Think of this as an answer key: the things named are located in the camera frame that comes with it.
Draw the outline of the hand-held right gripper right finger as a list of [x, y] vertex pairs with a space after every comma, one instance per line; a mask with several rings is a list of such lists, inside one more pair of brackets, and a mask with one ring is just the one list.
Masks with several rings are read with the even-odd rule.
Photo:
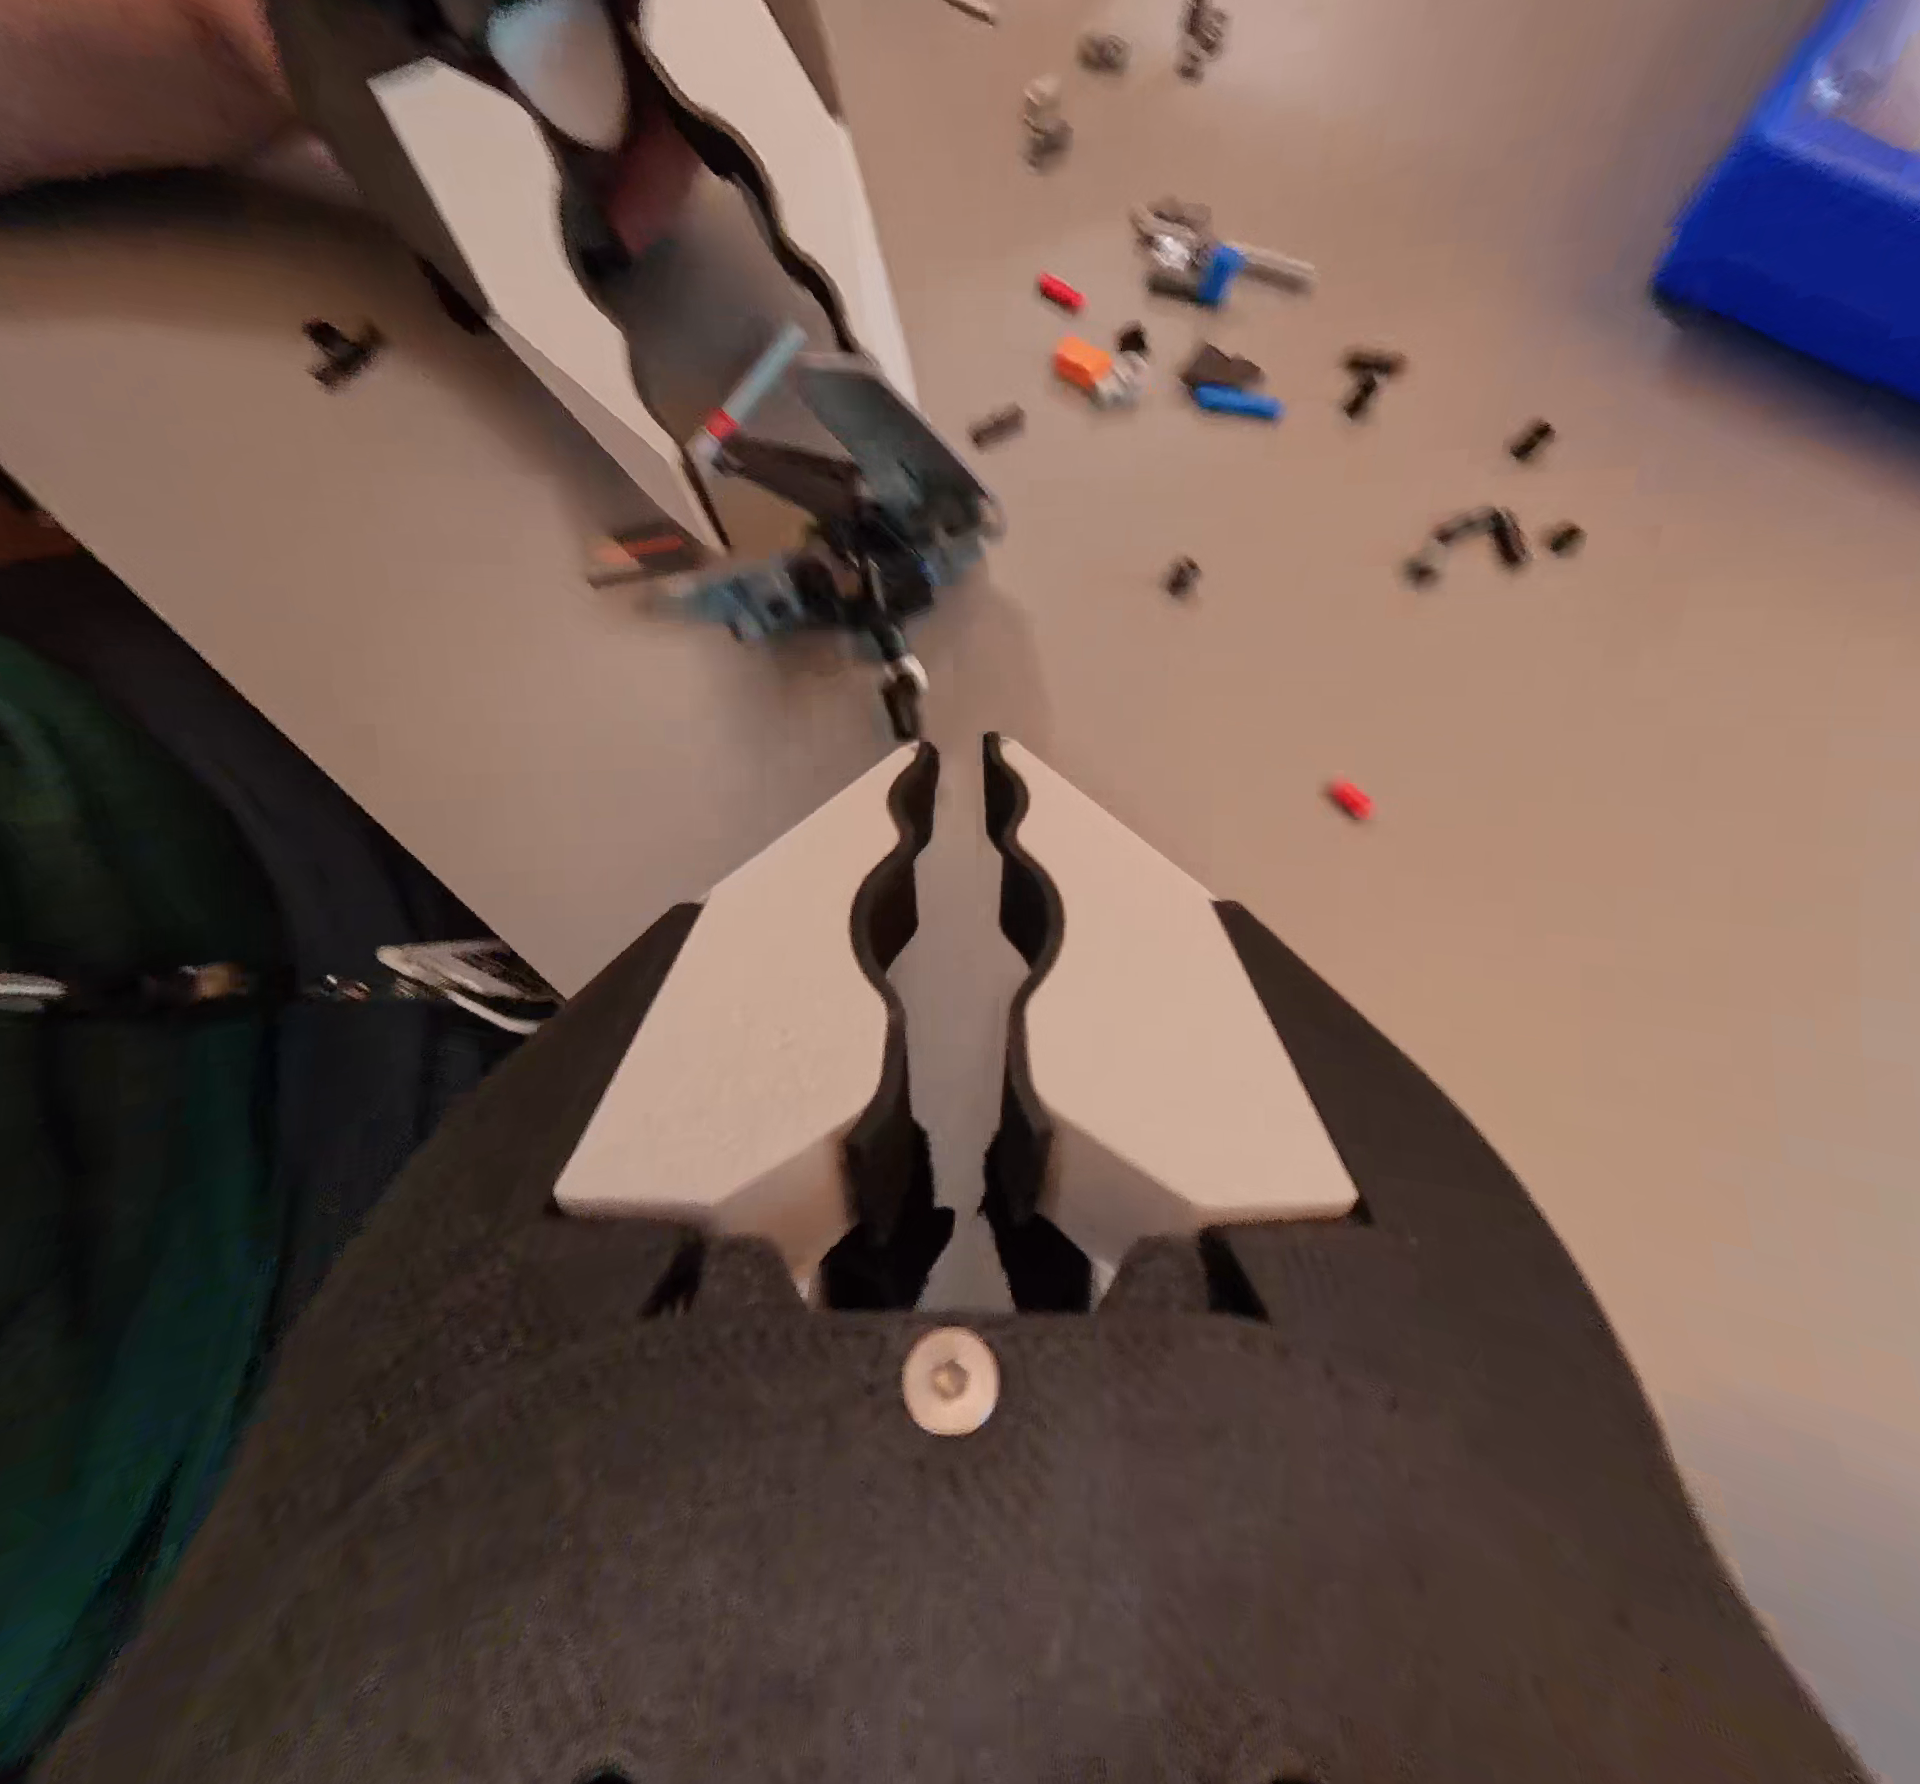
[[1017, 1313], [1131, 1249], [1363, 1209], [1225, 905], [1006, 734], [979, 737], [997, 930], [1020, 957], [979, 1217]]

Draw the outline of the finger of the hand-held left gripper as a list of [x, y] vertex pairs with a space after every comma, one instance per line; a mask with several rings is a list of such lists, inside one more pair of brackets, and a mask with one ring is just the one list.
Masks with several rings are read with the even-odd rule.
[[832, 338], [868, 355], [912, 404], [920, 380], [853, 131], [778, 6], [635, 0], [635, 50], [700, 165], [751, 199], [771, 257], [818, 304]]
[[470, 303], [488, 304], [488, 328], [658, 513], [685, 526], [700, 554], [720, 554], [728, 537], [713, 519], [705, 489], [635, 387], [626, 328], [576, 272], [562, 248], [562, 165], [541, 118], [444, 60], [370, 79], [370, 100], [470, 270]]

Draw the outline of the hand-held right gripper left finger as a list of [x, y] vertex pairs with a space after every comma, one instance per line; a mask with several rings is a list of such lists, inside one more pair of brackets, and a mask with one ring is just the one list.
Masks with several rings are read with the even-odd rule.
[[759, 1235], [832, 1309], [912, 1309], [950, 1242], [890, 961], [941, 748], [896, 746], [688, 913], [550, 1201]]

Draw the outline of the grey lego axle red bush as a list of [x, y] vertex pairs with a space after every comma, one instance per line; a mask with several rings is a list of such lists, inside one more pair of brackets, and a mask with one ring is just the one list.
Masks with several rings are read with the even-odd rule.
[[685, 443], [685, 459], [713, 471], [720, 443], [780, 387], [780, 380], [794, 374], [803, 344], [810, 344], [810, 332], [801, 322], [780, 322], [778, 338], [720, 396], [720, 404], [705, 410], [705, 419]]

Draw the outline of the grey lego wing assembly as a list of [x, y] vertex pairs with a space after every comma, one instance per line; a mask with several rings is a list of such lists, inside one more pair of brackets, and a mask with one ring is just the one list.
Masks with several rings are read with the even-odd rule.
[[801, 508], [803, 540], [759, 562], [659, 578], [659, 607], [754, 643], [853, 639], [877, 663], [890, 737], [920, 746], [926, 663], [909, 626], [1001, 537], [1001, 502], [868, 355], [803, 350], [794, 380], [838, 454], [759, 438], [745, 419], [713, 475], [736, 475]]

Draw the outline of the person's left forearm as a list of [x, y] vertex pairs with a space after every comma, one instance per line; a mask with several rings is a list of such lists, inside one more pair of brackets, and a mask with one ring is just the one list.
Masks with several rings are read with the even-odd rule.
[[350, 203], [264, 0], [0, 0], [0, 192], [243, 170]]

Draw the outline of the grey lego axle blue assembly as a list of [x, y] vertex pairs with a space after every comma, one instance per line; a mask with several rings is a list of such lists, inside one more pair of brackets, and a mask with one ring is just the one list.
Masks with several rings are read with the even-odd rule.
[[1315, 295], [1319, 270], [1253, 242], [1212, 234], [1212, 211], [1181, 199], [1159, 199], [1124, 211], [1145, 250], [1145, 288], [1181, 304], [1225, 304], [1232, 288], [1271, 282], [1287, 295]]

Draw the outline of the grey tile orange line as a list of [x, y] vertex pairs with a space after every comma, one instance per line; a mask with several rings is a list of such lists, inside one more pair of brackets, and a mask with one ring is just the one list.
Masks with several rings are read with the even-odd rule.
[[595, 533], [588, 537], [588, 545], [587, 545], [587, 586], [588, 592], [658, 586], [658, 578], [700, 577], [713, 562], [717, 562], [717, 545], [694, 540], [675, 519], [626, 526], [626, 533]]

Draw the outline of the blue plastic bin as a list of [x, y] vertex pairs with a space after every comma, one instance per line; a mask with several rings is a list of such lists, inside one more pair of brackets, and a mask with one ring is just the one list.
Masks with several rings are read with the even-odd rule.
[[1674, 221], [1650, 303], [1920, 398], [1920, 0], [1831, 0]]

